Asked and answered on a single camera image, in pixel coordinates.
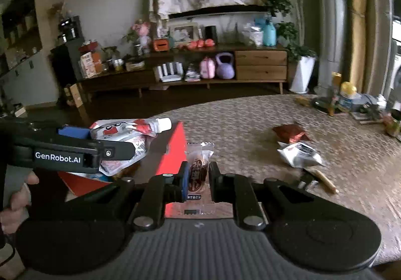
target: drawer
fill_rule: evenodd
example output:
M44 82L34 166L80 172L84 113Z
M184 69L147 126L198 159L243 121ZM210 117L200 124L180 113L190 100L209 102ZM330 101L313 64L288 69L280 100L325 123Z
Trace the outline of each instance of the drawer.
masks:
M237 65L287 65L287 52L282 50L236 51Z
M281 80L287 79L287 67L280 65L238 66L237 80Z

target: purple kettlebell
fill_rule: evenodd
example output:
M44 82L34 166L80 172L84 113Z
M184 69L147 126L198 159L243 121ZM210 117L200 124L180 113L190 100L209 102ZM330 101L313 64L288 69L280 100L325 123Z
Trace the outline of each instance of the purple kettlebell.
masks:
M221 57L228 57L229 58L229 62L227 63L223 63L221 62ZM216 70L216 74L219 78L222 78L224 80L228 80L230 78L233 78L235 75L235 71L234 71L234 55L230 52L221 52L219 54L216 55L216 61L218 64L217 70Z

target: wooden floor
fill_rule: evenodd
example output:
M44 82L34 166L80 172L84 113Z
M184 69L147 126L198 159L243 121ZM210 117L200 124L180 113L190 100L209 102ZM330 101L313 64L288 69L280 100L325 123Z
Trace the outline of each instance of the wooden floor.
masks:
M211 84L210 89L203 85L172 86L167 90L144 89L142 98L137 90L99 92L91 103L79 109L68 106L41 108L29 110L29 117L88 127L100 119L149 118L205 102L275 94L279 94L279 85L275 83Z

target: metal screw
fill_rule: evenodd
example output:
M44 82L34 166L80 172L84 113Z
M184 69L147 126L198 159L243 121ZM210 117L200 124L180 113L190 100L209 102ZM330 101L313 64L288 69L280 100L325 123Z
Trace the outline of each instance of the metal screw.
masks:
M250 215L244 218L244 223L248 226L260 227L263 223L263 219L257 215Z
M137 217L134 219L134 224L138 227L146 229L153 225L153 219L145 216Z

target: black speaker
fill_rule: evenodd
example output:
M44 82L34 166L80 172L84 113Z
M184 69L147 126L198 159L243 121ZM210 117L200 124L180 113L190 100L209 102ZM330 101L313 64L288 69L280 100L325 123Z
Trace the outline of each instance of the black speaker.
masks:
M205 39L213 39L215 44L219 43L217 41L216 26L205 26Z

